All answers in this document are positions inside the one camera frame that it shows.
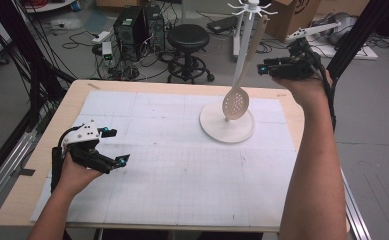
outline wooden table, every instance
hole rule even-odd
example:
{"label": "wooden table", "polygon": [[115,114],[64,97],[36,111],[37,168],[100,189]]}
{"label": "wooden table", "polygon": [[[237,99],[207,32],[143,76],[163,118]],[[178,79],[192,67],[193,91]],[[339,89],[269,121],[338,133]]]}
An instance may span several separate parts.
{"label": "wooden table", "polygon": [[[77,80],[70,87],[52,121],[32,153],[26,168],[35,169],[33,176],[20,176],[0,209],[0,225],[31,226],[31,215],[43,188],[45,177],[51,168],[51,148],[57,145],[62,133],[72,127],[85,98],[90,91],[123,91],[162,94],[222,95],[230,87],[183,85],[162,83],[135,83]],[[303,112],[291,93],[282,89],[245,88],[252,98],[278,99],[281,102],[295,149],[300,146],[303,132]],[[98,227],[90,224],[70,225],[74,227]]]}

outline white round base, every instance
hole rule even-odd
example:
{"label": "white round base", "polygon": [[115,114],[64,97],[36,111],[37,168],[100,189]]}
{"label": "white round base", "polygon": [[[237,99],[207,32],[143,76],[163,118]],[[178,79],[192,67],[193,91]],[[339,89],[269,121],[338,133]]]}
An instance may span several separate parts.
{"label": "white round base", "polygon": [[222,111],[222,101],[203,107],[200,124],[210,137],[223,143],[239,143],[248,139],[254,130],[254,118],[249,110],[239,119],[227,121]]}

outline office chair wheel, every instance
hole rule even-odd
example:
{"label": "office chair wheel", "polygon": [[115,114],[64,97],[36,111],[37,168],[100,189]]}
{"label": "office chair wheel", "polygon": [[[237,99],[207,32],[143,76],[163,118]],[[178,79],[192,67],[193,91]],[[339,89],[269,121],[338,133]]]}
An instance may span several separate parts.
{"label": "office chair wheel", "polygon": [[207,81],[213,82],[215,80],[215,75],[213,74],[207,74]]}

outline cardboard box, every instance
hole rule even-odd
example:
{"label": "cardboard box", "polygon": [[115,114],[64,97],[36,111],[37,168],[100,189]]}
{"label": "cardboard box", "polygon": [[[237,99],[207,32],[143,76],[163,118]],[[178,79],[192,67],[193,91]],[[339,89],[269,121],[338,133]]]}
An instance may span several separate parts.
{"label": "cardboard box", "polygon": [[352,16],[359,16],[368,3],[369,0],[322,0],[317,14],[345,12]]}
{"label": "cardboard box", "polygon": [[146,0],[96,0],[99,7],[143,6]]}
{"label": "cardboard box", "polygon": [[299,28],[307,28],[313,21],[321,0],[273,0],[266,33],[284,42],[287,35]]}

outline white robot part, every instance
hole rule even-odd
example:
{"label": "white robot part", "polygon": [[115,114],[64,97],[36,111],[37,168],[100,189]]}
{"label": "white robot part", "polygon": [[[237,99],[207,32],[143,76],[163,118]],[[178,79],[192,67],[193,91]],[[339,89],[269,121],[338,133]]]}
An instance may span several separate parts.
{"label": "white robot part", "polygon": [[97,139],[100,139],[100,134],[98,132],[97,126],[95,125],[95,122],[91,121],[87,124],[84,124],[78,130],[69,133],[64,138],[64,144],[86,142]]}
{"label": "white robot part", "polygon": [[293,34],[288,35],[287,38],[285,38],[285,41],[292,41],[298,38],[311,36],[316,33],[323,32],[328,29],[336,28],[338,26],[341,26],[341,22],[335,22],[335,23],[329,23],[321,26],[316,27],[310,27],[310,28],[300,28],[299,30],[295,31]]}

